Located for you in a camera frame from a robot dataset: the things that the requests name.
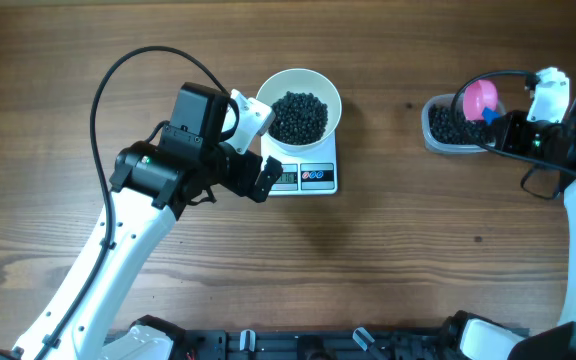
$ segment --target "black beans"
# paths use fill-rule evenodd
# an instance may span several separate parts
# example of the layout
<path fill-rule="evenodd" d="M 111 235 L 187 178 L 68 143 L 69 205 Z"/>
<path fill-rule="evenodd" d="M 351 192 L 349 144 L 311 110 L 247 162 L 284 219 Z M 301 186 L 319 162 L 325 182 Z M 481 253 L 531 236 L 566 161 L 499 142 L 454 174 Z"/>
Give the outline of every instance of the black beans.
<path fill-rule="evenodd" d="M 495 140 L 491 128 L 486 125 L 485 121 L 466 121 L 462 111 L 457 111 L 457 118 L 464 123 L 464 130 L 473 139 L 480 143 L 488 144 Z M 428 119 L 430 121 L 430 133 L 435 140 L 444 144 L 451 145 L 472 145 L 461 132 L 461 129 L 455 127 L 450 118 L 450 108 L 445 106 L 433 105 L 428 110 Z"/>
<path fill-rule="evenodd" d="M 277 118 L 268 129 L 270 136 L 290 145 L 307 145 L 319 141 L 328 123 L 328 105 L 310 94 L 286 96 L 272 105 Z"/>

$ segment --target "wooden tabletop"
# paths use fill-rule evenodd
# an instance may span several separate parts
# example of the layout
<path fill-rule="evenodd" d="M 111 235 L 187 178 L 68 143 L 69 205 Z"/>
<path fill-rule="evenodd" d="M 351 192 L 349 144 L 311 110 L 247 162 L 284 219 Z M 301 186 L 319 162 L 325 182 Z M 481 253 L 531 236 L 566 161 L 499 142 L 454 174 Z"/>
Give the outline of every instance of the wooden tabletop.
<path fill-rule="evenodd" d="M 228 330 L 435 326 L 459 309 L 555 325 L 562 201 L 521 191 L 525 164 L 428 152 L 420 112 L 504 68 L 557 66 L 574 95 L 576 1 L 25 7 L 0 8 L 0 347 L 39 315 L 94 226 L 90 104 L 110 65 L 145 45 L 185 50 L 248 96 L 287 68 L 326 75 L 343 98 L 340 189 L 264 204 L 217 189 L 217 204 L 189 208 L 150 256 L 114 328 L 145 314 Z M 185 81 L 210 84 L 169 54 L 115 74 L 97 125 L 106 174 L 170 116 Z M 527 109 L 520 80 L 498 85 L 508 109 Z"/>

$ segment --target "pink bowl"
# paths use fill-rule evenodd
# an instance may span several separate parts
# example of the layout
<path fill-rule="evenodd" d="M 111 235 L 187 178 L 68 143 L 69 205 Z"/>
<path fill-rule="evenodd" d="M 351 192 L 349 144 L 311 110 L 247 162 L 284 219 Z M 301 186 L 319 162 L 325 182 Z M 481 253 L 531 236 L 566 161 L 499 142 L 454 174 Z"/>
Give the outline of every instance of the pink bowl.
<path fill-rule="evenodd" d="M 485 108 L 497 109 L 497 88 L 488 80 L 479 80 L 464 93 L 464 115 L 466 120 L 483 120 Z"/>

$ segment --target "container of black beans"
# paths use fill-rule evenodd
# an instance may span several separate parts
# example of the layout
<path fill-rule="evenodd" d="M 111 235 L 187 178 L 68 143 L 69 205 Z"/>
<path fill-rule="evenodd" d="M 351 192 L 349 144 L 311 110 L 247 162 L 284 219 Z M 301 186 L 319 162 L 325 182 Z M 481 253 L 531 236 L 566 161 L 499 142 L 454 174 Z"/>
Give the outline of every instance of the container of black beans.
<path fill-rule="evenodd" d="M 267 136 L 287 152 L 312 149 L 334 133 L 341 118 L 341 97 L 325 76 L 307 69 L 273 75 L 257 94 L 272 106 L 275 121 Z"/>
<path fill-rule="evenodd" d="M 458 128 L 450 116 L 450 105 L 454 94 L 435 96 L 421 110 L 421 128 L 426 148 L 439 154 L 472 154 L 485 151 L 472 140 L 494 145 L 494 136 L 485 121 L 467 121 L 463 115 L 463 101 L 457 101 Z M 497 113 L 505 114 L 503 104 L 498 102 Z"/>

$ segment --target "digital kitchen scale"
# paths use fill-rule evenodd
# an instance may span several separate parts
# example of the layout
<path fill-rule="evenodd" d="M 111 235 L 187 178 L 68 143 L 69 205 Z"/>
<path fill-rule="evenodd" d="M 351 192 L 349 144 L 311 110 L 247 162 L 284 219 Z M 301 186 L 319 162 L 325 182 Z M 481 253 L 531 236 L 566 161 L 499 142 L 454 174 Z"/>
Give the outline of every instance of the digital kitchen scale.
<path fill-rule="evenodd" d="M 279 148 L 270 135 L 261 137 L 261 156 L 279 160 L 284 173 L 269 195 L 330 195 L 337 192 L 337 152 L 335 133 L 321 144 L 299 152 Z"/>

